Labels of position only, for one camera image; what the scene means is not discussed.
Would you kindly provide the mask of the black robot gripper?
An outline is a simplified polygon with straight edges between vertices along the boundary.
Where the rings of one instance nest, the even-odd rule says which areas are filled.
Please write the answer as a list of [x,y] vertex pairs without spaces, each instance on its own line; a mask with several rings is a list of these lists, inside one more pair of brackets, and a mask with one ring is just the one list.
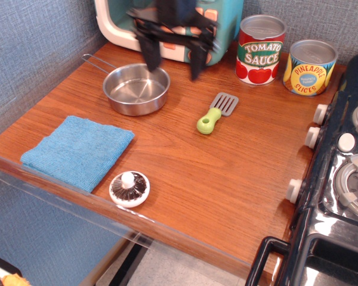
[[135,38],[150,72],[161,64],[161,43],[191,49],[192,80],[196,80],[206,67],[208,51],[218,49],[215,40],[217,22],[206,18],[197,9],[187,10],[182,19],[177,18],[174,11],[162,11],[157,7],[132,8],[127,14],[134,21]]

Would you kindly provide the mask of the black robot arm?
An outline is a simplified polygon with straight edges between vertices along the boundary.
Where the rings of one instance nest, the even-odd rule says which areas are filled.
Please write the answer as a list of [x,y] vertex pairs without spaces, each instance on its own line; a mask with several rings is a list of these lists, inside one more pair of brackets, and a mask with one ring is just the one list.
[[134,19],[135,37],[151,72],[161,64],[161,42],[190,50],[192,80],[206,67],[208,52],[217,48],[217,22],[198,13],[196,1],[155,1],[154,7],[132,8],[127,14]]

